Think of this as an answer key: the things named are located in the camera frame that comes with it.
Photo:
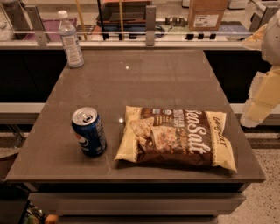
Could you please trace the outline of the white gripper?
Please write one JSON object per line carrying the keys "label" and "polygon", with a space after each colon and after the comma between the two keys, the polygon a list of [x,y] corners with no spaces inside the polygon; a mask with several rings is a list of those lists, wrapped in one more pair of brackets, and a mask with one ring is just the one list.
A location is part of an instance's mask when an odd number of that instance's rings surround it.
{"label": "white gripper", "polygon": [[242,109],[241,125],[253,128],[280,104],[280,10],[267,24],[245,38],[241,46],[262,51],[262,59],[273,66],[267,73],[256,73]]}

